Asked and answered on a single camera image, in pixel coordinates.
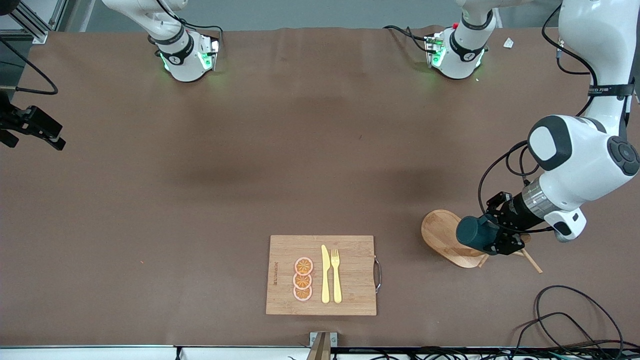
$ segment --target orange slice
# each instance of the orange slice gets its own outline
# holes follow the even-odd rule
[[[306,289],[309,289],[309,287],[311,286],[311,280],[312,280],[311,275],[294,274],[293,286],[295,286],[296,289],[306,290]]]
[[[299,258],[296,260],[294,268],[296,269],[296,274],[305,276],[311,274],[314,269],[314,263],[309,258]]]
[[[308,299],[311,299],[311,294],[313,294],[311,287],[304,290],[293,288],[293,296],[296,298],[296,300],[307,301]]]

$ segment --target cutting board handle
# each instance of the cutting board handle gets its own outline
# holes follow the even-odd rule
[[[380,262],[378,261],[378,257],[373,255],[373,265],[374,268],[377,266],[378,267],[378,285],[376,285],[376,294],[378,293],[378,291],[380,291],[380,286],[382,286],[382,266],[380,265]]]

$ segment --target round wooden board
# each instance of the round wooden board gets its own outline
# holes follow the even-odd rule
[[[483,252],[458,242],[456,228],[460,218],[447,210],[434,210],[422,221],[422,237],[438,254],[462,268],[475,268]]]

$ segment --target fork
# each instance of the fork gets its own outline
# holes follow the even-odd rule
[[[336,304],[342,302],[342,290],[340,289],[340,276],[338,266],[340,266],[340,254],[338,249],[331,249],[331,266],[333,267],[333,301]]]

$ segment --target white sticker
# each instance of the white sticker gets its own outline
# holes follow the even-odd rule
[[[513,40],[511,38],[507,38],[507,41],[504,42],[503,46],[507,49],[511,49],[513,47]]]

